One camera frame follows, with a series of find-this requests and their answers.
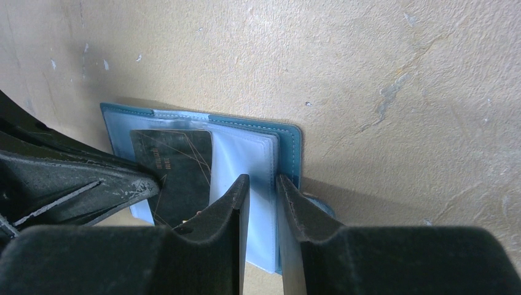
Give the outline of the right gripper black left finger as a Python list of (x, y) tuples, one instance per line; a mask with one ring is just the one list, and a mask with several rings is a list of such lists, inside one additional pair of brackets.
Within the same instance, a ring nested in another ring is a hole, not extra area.
[(188, 221), (34, 226), (1, 254), (2, 294), (241, 294), (250, 179)]

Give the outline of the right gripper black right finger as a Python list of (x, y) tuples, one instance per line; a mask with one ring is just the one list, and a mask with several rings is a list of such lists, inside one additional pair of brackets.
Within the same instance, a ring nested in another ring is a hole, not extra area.
[(478, 227), (346, 226), (276, 179), (285, 294), (519, 294), (505, 250)]

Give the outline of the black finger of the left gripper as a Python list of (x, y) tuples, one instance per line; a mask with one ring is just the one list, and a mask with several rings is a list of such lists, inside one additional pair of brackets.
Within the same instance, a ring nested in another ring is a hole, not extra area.
[(47, 127), (1, 95), (3, 237), (38, 224), (96, 224), (159, 190), (135, 163)]

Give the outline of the blue card holder wallet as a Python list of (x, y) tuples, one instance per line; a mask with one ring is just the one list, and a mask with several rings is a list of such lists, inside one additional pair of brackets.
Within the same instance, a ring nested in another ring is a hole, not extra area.
[[(281, 273), (275, 178), (286, 175), (300, 185), (302, 134), (298, 127), (263, 120), (181, 110), (137, 108), (102, 103), (101, 112), (114, 154), (137, 163), (132, 130), (206, 130), (213, 160), (210, 203), (216, 202), (239, 175), (250, 180), (246, 260), (268, 272)], [(134, 217), (155, 224), (146, 201), (131, 207)]]

